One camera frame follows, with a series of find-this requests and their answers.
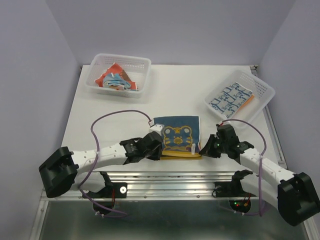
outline blue patterned towel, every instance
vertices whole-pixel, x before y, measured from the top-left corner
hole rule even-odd
[[[209,104],[229,119],[253,98],[251,90],[235,82],[225,87]]]
[[[199,157],[200,120],[198,116],[162,116],[153,119],[164,126],[162,155],[183,158]]]

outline screw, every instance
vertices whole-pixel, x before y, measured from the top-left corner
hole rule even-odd
[[[222,192],[222,187],[221,186],[216,186],[215,187],[215,192],[217,192],[217,193],[221,193]]]
[[[127,192],[127,188],[125,186],[120,187],[120,193],[125,194]]]

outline folded cloth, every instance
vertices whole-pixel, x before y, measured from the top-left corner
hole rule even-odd
[[[98,86],[101,87],[101,88],[104,87],[104,88],[112,88],[112,89],[116,89],[116,90],[127,90],[125,87],[121,86],[121,84],[117,85],[117,82],[114,82],[114,85],[111,85],[111,84],[105,84],[104,85],[104,82],[106,82],[105,78],[107,76],[109,76],[107,79],[112,81],[111,76],[109,74],[112,74],[111,75],[112,77],[113,77],[113,75],[114,76],[117,75],[116,80],[118,80],[118,76],[120,76],[120,78],[122,80],[124,80],[127,83],[129,83],[130,87],[127,87],[128,90],[138,91],[137,84],[135,82],[131,81],[131,79],[129,78],[128,74],[125,72],[125,70],[123,70],[123,68],[117,63],[114,63],[111,67],[109,67],[106,70],[106,72],[104,72],[98,79],[95,80],[95,83],[98,84]]]
[[[254,97],[251,90],[235,82],[225,87],[209,104],[229,119]]]
[[[129,90],[131,88],[131,84],[122,79],[122,77],[116,73],[109,73],[103,79],[103,87],[105,88],[113,88],[116,90]]]
[[[200,119],[198,116],[155,117],[163,125],[162,155],[183,158],[200,156]]]

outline white sticker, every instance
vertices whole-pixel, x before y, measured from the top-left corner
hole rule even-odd
[[[192,143],[192,145],[191,145],[191,154],[195,155],[195,152],[196,152],[196,144]]]

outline blue and white cloth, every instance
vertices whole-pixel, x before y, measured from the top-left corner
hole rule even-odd
[[[227,119],[253,95],[253,92],[235,82],[227,86],[209,104]]]
[[[105,88],[111,86],[122,87],[123,90],[129,90],[131,88],[131,84],[125,81],[118,73],[109,73],[107,76],[105,76],[105,78],[103,79],[103,86]]]

